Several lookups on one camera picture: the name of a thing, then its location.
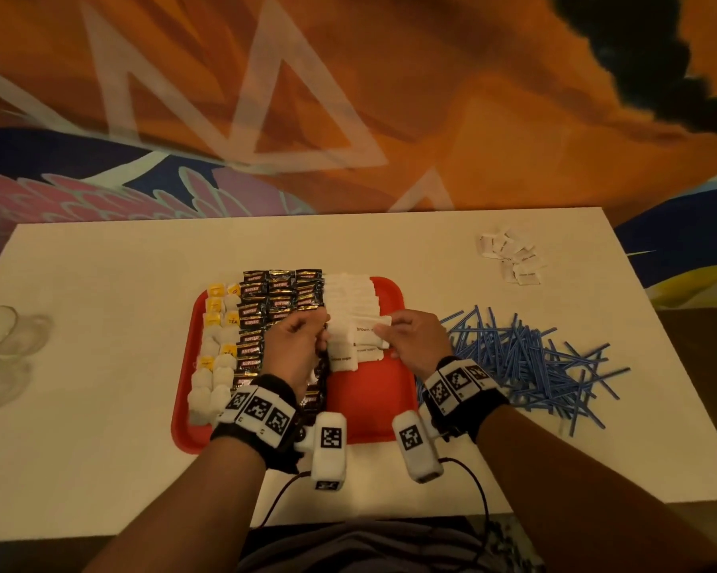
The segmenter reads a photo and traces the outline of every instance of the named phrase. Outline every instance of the white table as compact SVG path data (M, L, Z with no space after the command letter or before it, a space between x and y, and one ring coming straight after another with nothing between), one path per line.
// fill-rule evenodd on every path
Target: white table
M478 256L476 234L497 227L537 244L543 285L505 283ZM717 500L717 433L600 209L21 225L0 257L0 304L55 329L26 392L0 408L0 540L114 534L186 468L170 417L191 307L207 283L259 267L389 277L411 308L477 303L557 326L579 349L611 342L608 365L633 369L612 380L621 401L596 390L608 429L580 419L568 442L662 501ZM510 510L468 439L439 452L478 474L492 513ZM394 442L356 445L342 491L298 482L270 523L482 511L468 475L445 469L416 484ZM254 524L288 478L268 473Z

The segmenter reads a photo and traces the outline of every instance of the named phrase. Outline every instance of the wristband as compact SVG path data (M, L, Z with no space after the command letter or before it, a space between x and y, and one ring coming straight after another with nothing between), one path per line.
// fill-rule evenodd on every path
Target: wristband
M498 384L473 360L446 356L427 380L424 398L440 433L468 434L472 442L487 416L509 400Z
M265 374L240 386L218 417L210 440L229 436L254 448L266 468L297 474L303 457L293 443L299 431L300 414L294 390L281 378Z

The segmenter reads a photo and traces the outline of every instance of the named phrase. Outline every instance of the hand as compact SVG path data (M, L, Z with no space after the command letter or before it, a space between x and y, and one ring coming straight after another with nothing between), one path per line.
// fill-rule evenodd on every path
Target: hand
M265 334L261 372L287 382L298 402L306 395L308 379L318 363L317 352L326 349L328 320L325 308L294 312Z
M391 314L393 325L377 324L374 333L387 341L414 375L427 380L440 360L454 352L449 333L435 314L401 309Z

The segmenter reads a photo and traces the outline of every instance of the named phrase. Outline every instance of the person's left hand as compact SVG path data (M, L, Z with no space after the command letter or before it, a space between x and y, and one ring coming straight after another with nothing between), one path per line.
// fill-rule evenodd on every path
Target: person's left hand
M326 308L294 312L265 334L261 373L287 382L298 402L306 395L308 379L318 363L316 353L326 349L328 320Z

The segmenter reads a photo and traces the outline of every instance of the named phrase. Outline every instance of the mural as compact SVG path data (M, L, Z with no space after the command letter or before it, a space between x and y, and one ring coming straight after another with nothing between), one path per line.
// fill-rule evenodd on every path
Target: mural
M0 249L39 220L601 205L658 306L717 305L717 189L671 199L707 182L717 0L0 0Z

